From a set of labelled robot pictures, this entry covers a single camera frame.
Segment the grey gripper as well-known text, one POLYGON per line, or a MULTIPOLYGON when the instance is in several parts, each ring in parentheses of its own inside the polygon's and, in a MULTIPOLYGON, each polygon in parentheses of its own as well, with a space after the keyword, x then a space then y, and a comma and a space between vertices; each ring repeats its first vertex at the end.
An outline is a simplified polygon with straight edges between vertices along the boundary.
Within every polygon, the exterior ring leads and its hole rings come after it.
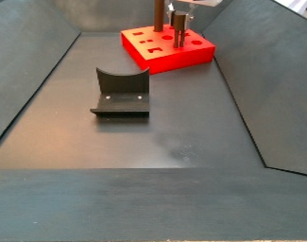
MULTIPOLYGON (((189 4, 189 10, 185 15, 185 21, 188 23, 195 18, 193 11, 195 11, 196 5, 213 8, 223 2, 223 0, 176 0, 176 1, 189 4)), ((171 26, 172 25, 172 14, 175 12, 173 0, 164 0, 164 5, 165 5, 165 10, 167 10, 165 12, 167 12, 167 16, 168 16, 168 22, 169 22, 169 26, 171 26)))

